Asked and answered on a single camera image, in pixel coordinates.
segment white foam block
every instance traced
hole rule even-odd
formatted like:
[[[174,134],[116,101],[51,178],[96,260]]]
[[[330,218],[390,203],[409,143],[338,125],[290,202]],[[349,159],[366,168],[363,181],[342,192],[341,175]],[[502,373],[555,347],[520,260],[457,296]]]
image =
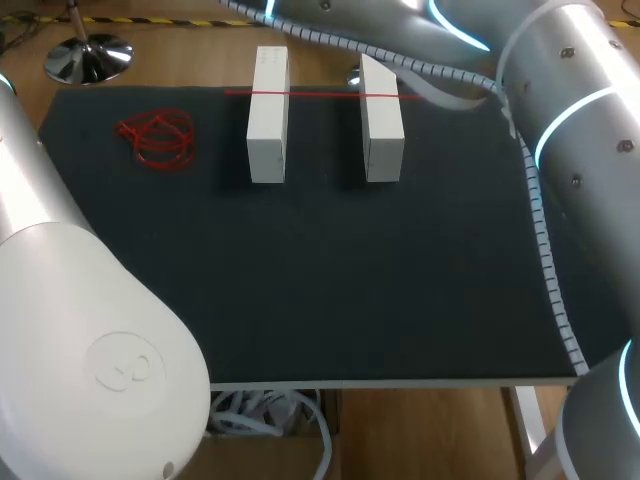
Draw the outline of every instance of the white foam block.
[[[289,54],[286,47],[258,47],[253,90],[289,91]],[[288,95],[252,95],[247,149],[253,183],[284,183],[288,116]]]
[[[398,95],[396,75],[373,58],[362,55],[360,93]],[[397,97],[363,96],[360,109],[367,181],[399,181],[404,153],[400,100]]]

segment black mat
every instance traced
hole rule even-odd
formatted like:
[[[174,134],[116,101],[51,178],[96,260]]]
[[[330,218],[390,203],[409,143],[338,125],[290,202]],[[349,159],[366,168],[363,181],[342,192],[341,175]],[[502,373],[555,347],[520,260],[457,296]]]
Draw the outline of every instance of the black mat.
[[[196,124],[195,163],[137,164],[113,125],[154,108]],[[285,186],[253,186],[248,97],[62,90],[41,137],[97,234],[198,340],[215,382],[569,377],[522,161],[496,105],[403,104],[402,181],[366,185],[357,99],[291,99]],[[548,213],[571,322],[595,364],[629,332]]]

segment metal stand base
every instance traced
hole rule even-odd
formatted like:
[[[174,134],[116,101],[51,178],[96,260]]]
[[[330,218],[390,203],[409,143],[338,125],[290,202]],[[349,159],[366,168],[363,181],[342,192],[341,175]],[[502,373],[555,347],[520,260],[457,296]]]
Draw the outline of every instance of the metal stand base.
[[[133,61],[133,47],[124,40],[97,33],[83,42],[70,38],[55,47],[45,61],[45,71],[58,82],[93,85],[124,72]]]

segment red string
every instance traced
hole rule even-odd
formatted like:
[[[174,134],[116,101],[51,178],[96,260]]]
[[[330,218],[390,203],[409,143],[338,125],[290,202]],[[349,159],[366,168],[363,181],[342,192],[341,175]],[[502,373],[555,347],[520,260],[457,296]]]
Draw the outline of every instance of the red string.
[[[181,110],[166,108],[140,113],[118,122],[115,131],[131,142],[136,158],[150,168],[180,170],[191,163],[195,155],[193,120]],[[167,160],[150,160],[143,152],[173,156]]]

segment wooden floor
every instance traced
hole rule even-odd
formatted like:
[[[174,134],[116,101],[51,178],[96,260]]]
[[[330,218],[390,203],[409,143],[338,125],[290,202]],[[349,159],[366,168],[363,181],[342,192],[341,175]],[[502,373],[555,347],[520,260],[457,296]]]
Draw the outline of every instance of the wooden floor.
[[[601,0],[611,19],[626,18],[617,0]],[[11,8],[60,10],[60,0],[5,0]],[[85,15],[165,16],[229,19],[214,0],[92,0]],[[287,45],[292,83],[343,85],[356,64],[354,55],[287,38],[268,29],[204,29],[132,25],[89,25],[90,31],[115,33],[135,49],[133,67],[108,82],[117,85],[221,86],[249,85],[258,45]],[[640,52],[639,32],[618,32]],[[52,25],[0,59],[16,85],[34,127],[43,120],[57,89],[43,72],[46,52],[71,36],[67,25]],[[541,388],[545,425],[551,430],[566,391]],[[345,391],[340,435],[334,440],[331,479],[517,479],[519,454],[499,389]],[[321,442],[301,439],[226,439],[203,443],[182,478],[311,478]]]

